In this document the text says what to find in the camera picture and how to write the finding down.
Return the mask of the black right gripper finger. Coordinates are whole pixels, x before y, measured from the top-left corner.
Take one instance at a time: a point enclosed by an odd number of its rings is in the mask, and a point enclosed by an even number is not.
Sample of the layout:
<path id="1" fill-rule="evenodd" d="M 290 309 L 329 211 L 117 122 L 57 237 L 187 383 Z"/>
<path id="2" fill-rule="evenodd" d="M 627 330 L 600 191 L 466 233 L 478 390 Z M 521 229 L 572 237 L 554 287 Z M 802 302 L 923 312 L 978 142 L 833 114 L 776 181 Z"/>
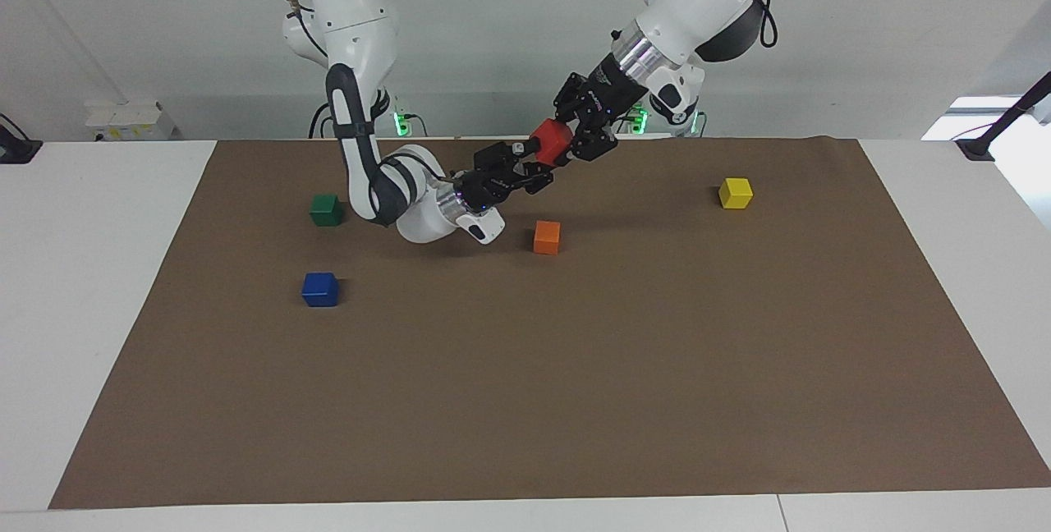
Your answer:
<path id="1" fill-rule="evenodd" d="M 474 154 L 474 172 L 480 173 L 515 173 L 519 177 L 533 177 L 539 173 L 537 162 L 524 162 L 530 155 L 537 154 L 537 140 L 518 140 L 517 142 L 496 142 Z"/>
<path id="2" fill-rule="evenodd" d="M 554 181 L 552 168 L 514 168 L 511 170 L 509 191 L 524 190 L 536 195 Z"/>

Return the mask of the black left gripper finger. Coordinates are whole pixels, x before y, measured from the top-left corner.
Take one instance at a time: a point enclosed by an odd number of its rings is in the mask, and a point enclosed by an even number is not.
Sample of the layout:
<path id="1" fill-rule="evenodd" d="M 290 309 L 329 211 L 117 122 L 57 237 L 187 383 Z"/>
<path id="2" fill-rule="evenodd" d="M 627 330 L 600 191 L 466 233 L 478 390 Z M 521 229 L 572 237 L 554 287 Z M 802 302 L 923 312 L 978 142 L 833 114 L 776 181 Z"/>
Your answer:
<path id="1" fill-rule="evenodd" d="M 618 146 L 618 138 L 612 129 L 612 125 L 604 123 L 601 126 L 588 126 L 579 124 L 575 129 L 571 141 L 571 154 L 574 159 L 592 162 L 594 159 L 603 157 L 607 151 Z"/>
<path id="2" fill-rule="evenodd" d="M 592 116 L 593 99 L 589 79 L 572 71 L 554 99 L 554 120 L 566 125 L 571 122 L 586 125 Z"/>

